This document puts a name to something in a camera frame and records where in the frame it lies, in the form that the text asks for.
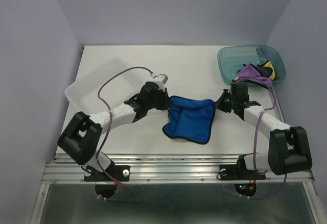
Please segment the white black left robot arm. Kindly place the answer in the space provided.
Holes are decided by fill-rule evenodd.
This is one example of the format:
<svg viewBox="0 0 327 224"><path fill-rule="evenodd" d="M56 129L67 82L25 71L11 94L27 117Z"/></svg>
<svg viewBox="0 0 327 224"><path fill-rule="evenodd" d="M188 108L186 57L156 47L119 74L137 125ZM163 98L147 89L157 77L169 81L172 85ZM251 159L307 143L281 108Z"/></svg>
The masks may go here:
<svg viewBox="0 0 327 224"><path fill-rule="evenodd" d="M76 113L60 135L57 144L84 170L87 182L129 180L129 166L116 167L98 145L101 135L111 129L144 118L151 109L166 110L170 99L163 76L147 81L140 92L119 106L86 115Z"/></svg>

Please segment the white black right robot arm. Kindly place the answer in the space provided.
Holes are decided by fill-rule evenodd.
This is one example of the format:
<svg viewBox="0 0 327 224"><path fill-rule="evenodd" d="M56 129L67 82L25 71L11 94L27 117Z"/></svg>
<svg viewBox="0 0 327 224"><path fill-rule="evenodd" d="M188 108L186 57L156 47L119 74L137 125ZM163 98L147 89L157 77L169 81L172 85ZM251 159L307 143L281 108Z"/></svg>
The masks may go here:
<svg viewBox="0 0 327 224"><path fill-rule="evenodd" d="M312 168L306 130L278 120L260 103L251 101L245 82L233 82L229 89L224 89L215 108L225 113L233 112L254 126L256 134L262 133L268 139L267 153L259 154L254 148L251 154L240 155L235 164L221 165L221 179L246 179L252 173L266 171L280 176Z"/></svg>

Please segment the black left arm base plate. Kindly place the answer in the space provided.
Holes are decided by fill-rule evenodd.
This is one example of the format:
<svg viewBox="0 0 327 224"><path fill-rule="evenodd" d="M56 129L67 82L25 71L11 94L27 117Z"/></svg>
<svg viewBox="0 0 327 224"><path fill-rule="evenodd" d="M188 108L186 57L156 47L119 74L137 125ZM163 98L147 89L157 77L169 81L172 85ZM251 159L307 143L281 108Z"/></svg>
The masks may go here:
<svg viewBox="0 0 327 224"><path fill-rule="evenodd" d="M112 181L107 174L99 172L91 166L81 166L84 171L84 181L86 182L109 182ZM106 172L114 179L120 182L128 182L130 176L129 165L110 166Z"/></svg>

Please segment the blue microfiber towel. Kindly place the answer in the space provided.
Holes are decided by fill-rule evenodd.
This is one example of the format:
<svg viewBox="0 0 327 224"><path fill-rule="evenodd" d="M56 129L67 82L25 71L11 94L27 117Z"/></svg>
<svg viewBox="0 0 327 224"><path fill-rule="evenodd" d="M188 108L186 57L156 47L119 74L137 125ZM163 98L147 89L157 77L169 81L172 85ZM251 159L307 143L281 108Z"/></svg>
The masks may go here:
<svg viewBox="0 0 327 224"><path fill-rule="evenodd" d="M163 126L163 133L171 139L207 144L215 118L215 102L212 99L193 100L179 96L170 97L170 101L168 123Z"/></svg>

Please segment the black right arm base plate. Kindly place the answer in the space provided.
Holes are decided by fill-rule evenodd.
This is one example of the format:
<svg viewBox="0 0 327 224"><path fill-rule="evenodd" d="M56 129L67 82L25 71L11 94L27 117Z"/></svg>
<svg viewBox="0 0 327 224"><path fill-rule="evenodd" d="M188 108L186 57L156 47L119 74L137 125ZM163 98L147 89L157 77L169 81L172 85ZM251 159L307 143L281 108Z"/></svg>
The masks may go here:
<svg viewBox="0 0 327 224"><path fill-rule="evenodd" d="M238 167L236 164L219 165L217 178L222 181L246 181L246 180L265 180L266 176L261 175L254 170L248 170L243 166Z"/></svg>

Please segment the purple microfiber towel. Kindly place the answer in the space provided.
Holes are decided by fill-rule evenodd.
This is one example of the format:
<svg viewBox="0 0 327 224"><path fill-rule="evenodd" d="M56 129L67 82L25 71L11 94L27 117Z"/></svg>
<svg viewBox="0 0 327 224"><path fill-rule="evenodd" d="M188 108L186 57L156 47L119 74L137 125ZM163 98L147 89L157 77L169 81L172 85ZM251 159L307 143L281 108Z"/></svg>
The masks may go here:
<svg viewBox="0 0 327 224"><path fill-rule="evenodd" d="M272 81L269 78L261 76L253 64L245 65L233 79L235 82L248 82L259 85L266 89L272 88Z"/></svg>

